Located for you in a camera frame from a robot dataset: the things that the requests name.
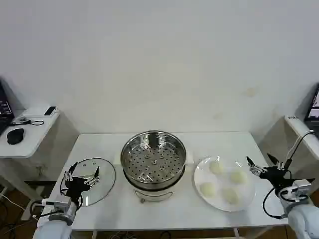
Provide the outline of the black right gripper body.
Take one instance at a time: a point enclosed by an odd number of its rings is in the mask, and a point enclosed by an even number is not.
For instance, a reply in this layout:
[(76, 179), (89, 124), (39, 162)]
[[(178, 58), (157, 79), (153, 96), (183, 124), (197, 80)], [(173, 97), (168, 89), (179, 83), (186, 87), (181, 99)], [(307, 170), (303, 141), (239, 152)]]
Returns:
[(260, 173), (260, 178), (268, 180), (276, 190), (281, 190), (293, 184), (292, 179), (285, 178), (286, 172), (277, 167), (264, 167)]

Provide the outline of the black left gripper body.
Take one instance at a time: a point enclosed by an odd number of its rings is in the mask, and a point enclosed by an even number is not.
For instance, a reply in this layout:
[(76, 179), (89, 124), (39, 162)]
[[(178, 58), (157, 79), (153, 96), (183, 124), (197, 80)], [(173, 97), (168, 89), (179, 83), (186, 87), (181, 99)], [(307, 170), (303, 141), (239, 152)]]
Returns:
[(71, 198), (79, 198), (82, 192), (88, 191), (88, 184), (86, 179), (79, 177), (72, 177), (65, 182), (67, 188), (65, 195)]

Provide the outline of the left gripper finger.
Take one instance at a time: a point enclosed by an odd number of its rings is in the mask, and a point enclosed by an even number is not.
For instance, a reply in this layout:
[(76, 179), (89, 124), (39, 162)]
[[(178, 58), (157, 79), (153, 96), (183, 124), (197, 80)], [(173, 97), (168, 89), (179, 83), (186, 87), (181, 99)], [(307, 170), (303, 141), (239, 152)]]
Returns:
[(68, 171), (65, 171), (64, 172), (64, 178), (65, 178), (65, 181), (68, 182), (68, 181), (72, 181), (72, 175), (73, 175), (73, 172), (75, 170), (75, 168), (77, 167), (77, 164), (78, 162), (76, 162), (75, 164), (73, 164), (69, 169)]
[(94, 186), (96, 183), (99, 182), (99, 169), (100, 167), (98, 166), (96, 171), (88, 176), (85, 176), (85, 181), (84, 184), (88, 185), (88, 186)]

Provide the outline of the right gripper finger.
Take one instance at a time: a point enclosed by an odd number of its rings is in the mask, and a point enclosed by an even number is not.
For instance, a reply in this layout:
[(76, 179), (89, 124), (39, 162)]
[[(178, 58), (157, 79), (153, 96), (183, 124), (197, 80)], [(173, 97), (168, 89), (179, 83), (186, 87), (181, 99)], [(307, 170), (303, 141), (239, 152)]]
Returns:
[(268, 158), (271, 161), (271, 168), (278, 169), (278, 170), (285, 170), (284, 162), (279, 161), (275, 156), (267, 153)]
[(249, 166), (249, 171), (254, 174), (255, 176), (260, 176), (261, 174), (265, 173), (265, 169), (255, 165), (255, 163), (247, 156), (247, 164)]

